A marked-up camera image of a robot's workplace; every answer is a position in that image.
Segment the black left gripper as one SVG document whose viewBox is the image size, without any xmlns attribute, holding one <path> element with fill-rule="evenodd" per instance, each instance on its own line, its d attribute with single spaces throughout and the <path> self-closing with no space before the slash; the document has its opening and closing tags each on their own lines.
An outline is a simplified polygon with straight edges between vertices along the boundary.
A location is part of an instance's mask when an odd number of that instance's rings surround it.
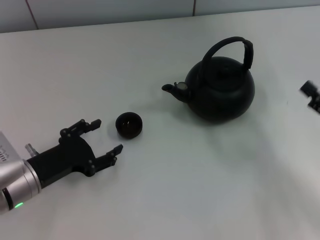
<svg viewBox="0 0 320 240">
<path fill-rule="evenodd" d="M 95 158 L 92 148 L 81 137 L 82 134 L 100 128 L 101 124 L 100 119 L 91 123 L 81 119 L 72 126 L 62 129 L 57 146 L 27 160 L 35 171 L 42 189 L 73 172 L 92 177 L 95 173 L 116 164 L 117 155 L 123 150 L 122 144 Z"/>
</svg>

